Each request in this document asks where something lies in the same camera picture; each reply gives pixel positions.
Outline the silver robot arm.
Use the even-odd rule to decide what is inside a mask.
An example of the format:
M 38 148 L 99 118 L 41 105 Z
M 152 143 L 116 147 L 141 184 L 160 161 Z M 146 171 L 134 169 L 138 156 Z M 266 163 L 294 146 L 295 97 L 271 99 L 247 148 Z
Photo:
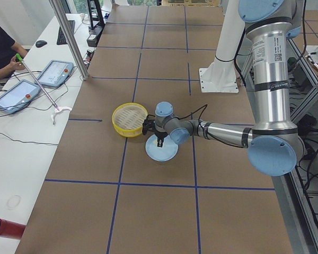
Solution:
M 201 91 L 218 99 L 217 110 L 243 112 L 248 103 L 238 98 L 234 75 L 243 39 L 252 43 L 253 126 L 177 117 L 173 106 L 160 102 L 154 119 L 144 124 L 161 147 L 166 139 L 176 145 L 196 136 L 246 149 L 253 167 L 269 176 L 291 172 L 304 154 L 304 143 L 290 118 L 286 42 L 297 36 L 305 11 L 304 1 L 230 1 L 214 61 L 199 70 Z

